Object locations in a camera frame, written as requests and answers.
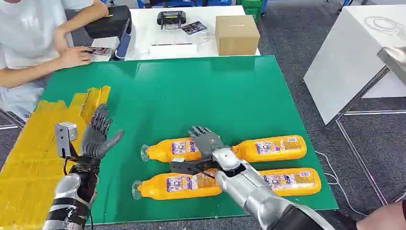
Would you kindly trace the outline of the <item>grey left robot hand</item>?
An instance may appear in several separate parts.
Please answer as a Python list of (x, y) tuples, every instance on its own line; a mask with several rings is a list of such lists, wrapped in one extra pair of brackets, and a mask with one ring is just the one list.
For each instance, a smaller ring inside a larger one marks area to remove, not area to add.
[(111, 148), (113, 148), (124, 136), (123, 130), (118, 130), (110, 138), (107, 138), (112, 119), (108, 118), (109, 111), (106, 104), (100, 104), (93, 113), (90, 122), (87, 124), (80, 143), (80, 153), (96, 159), (103, 159)]

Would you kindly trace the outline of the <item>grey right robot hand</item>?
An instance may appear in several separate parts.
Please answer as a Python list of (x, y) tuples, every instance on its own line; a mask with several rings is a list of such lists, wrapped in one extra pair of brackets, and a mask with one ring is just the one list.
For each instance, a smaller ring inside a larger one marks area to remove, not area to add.
[(202, 159), (210, 158), (214, 151), (225, 147), (220, 137), (207, 127), (192, 126), (188, 134), (200, 151)]

